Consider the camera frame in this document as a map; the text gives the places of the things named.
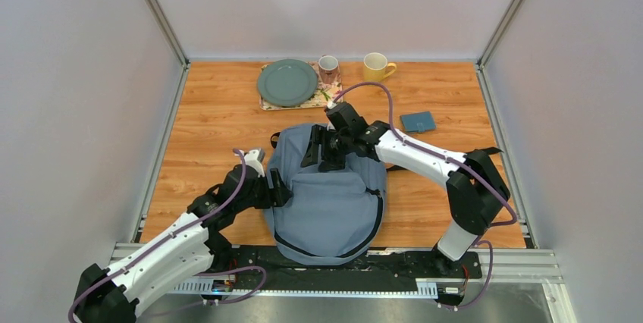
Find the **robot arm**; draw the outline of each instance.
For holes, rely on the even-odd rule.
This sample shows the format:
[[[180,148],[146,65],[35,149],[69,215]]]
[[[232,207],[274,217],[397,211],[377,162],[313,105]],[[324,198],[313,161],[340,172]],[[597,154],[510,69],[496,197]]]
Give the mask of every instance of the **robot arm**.
[[[231,244],[220,230],[231,225],[235,216],[254,207],[266,209],[285,205],[291,197],[276,169],[270,170],[273,187],[268,186],[262,167],[264,153],[254,149],[244,155],[246,175],[242,187],[219,213],[195,224],[196,220],[219,208],[240,182],[241,165],[230,171],[219,184],[194,199],[187,211],[168,229],[132,255],[101,269],[94,264],[80,277],[76,298],[115,271],[124,273],[107,281],[84,299],[74,313],[82,323],[135,322],[159,297],[185,279],[203,271],[225,271]],[[176,233],[182,227],[193,224]],[[165,240],[158,247],[157,242]],[[132,268],[128,264],[140,259]]]
[[[399,165],[433,180],[447,191],[452,221],[447,232],[436,245],[438,259],[445,263],[458,261],[469,247],[491,226],[503,208],[498,198],[482,186],[462,166],[475,171],[505,200],[510,193],[494,163],[486,152],[475,150],[462,153],[440,149],[395,132],[389,124],[376,121],[370,125],[347,102],[326,109],[333,130],[314,126],[311,131],[309,152],[302,166],[317,163],[321,145],[320,171],[344,168],[345,156],[355,152],[358,156],[373,158]]]

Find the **patterned placemat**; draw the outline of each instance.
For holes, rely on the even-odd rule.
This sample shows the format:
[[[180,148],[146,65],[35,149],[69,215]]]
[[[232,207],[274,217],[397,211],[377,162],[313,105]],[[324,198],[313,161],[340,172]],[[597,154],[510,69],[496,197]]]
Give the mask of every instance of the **patterned placemat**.
[[[317,89],[315,89],[315,94],[313,94],[312,97],[310,97],[307,101],[305,101],[300,105],[295,105],[293,107],[281,107],[280,105],[273,105],[272,103],[263,99],[263,97],[259,96],[259,107],[261,107],[261,109],[263,109],[264,111],[276,111],[279,109],[325,107],[328,101],[335,98],[335,96],[342,90],[341,74],[337,77],[337,79],[333,83],[326,84],[322,82],[322,79],[319,76],[319,66],[317,64],[317,61],[309,61],[308,64],[310,64],[310,66],[317,73]]]

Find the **table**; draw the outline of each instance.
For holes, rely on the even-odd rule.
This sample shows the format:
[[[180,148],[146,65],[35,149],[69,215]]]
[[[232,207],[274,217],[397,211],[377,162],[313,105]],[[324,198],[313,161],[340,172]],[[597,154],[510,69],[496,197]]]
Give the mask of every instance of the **table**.
[[[141,241],[168,227],[209,187],[223,181],[239,162],[232,148],[262,147],[267,163],[270,136],[304,122],[328,122],[322,108],[263,111],[256,81],[266,62],[192,63],[177,117],[152,196]],[[396,127],[399,115],[431,111],[436,130],[417,138],[459,152],[495,146],[485,101],[472,63],[397,63],[383,83],[393,94]],[[340,65],[344,88],[362,80],[361,62]],[[387,120],[388,103],[376,87],[361,87],[345,99],[368,121]],[[498,155],[492,156],[503,174]],[[509,219],[502,211],[497,220]],[[431,247],[450,222],[447,194],[429,179],[410,171],[388,176],[387,210],[373,246]],[[232,244],[274,245],[262,213],[248,209],[222,231]],[[496,247],[525,248],[518,224],[496,227],[486,239]]]

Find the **white wall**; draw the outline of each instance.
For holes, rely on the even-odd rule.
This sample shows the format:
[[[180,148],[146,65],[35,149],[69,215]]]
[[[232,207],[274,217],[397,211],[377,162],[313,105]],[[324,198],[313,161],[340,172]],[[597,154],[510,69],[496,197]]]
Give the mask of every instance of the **white wall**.
[[[180,65],[144,0],[0,3],[0,321],[66,321],[133,233]]]
[[[191,58],[477,58],[510,0],[159,0]]]
[[[641,321],[643,0],[526,0],[488,67],[576,315]]]

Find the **mug handle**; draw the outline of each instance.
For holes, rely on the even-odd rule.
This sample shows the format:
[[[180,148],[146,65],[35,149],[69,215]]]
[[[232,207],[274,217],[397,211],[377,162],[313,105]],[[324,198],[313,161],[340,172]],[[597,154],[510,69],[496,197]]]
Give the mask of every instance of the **mug handle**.
[[[392,69],[390,69],[386,74],[384,74],[384,76],[382,77],[382,80],[388,78],[391,74],[395,73],[395,71],[397,70],[397,64],[395,63],[388,63],[386,67],[390,67]]]

